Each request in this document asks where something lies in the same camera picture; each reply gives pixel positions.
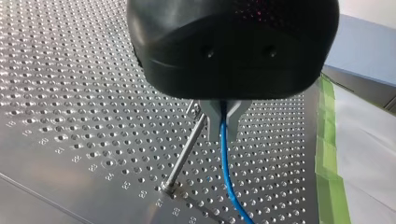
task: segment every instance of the green tape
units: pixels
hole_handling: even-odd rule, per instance
[[[344,180],[337,174],[335,144],[334,89],[326,78],[320,78],[318,109],[317,174],[318,211],[321,224],[350,224]]]

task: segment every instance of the metal pin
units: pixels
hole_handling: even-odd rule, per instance
[[[194,129],[192,130],[189,139],[186,142],[186,145],[184,145],[180,157],[178,158],[176,165],[172,170],[172,173],[169,175],[166,181],[161,183],[161,187],[165,192],[172,193],[172,191],[174,190],[177,177],[180,174],[184,163],[189,157],[191,150],[194,147],[194,144],[197,141],[199,134],[201,133],[201,130],[205,127],[205,120],[206,120],[206,115],[203,114],[198,120],[198,123],[195,125]]]

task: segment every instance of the perforated sheet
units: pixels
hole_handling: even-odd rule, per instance
[[[124,1],[4,1],[0,173],[84,223],[243,223],[219,143],[196,142],[160,191],[194,121],[137,65]],[[230,144],[238,200],[256,223],[318,223],[316,92],[255,101]]]

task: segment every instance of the black robot housing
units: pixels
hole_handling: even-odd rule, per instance
[[[128,27],[147,81],[190,99],[273,99],[318,78],[337,0],[129,0]]]

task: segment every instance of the blue tube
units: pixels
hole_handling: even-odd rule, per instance
[[[233,203],[233,206],[239,212],[239,214],[244,218],[246,223],[254,224],[253,220],[248,216],[248,213],[245,209],[239,204],[238,200],[236,199],[235,193],[233,192],[233,184],[231,183],[230,179],[230,172],[228,170],[228,158],[227,158],[227,124],[226,118],[223,115],[221,118],[221,125],[220,125],[220,133],[221,133],[221,164],[223,168],[223,175],[224,175],[224,182],[227,186],[228,195],[230,195],[230,200]]]

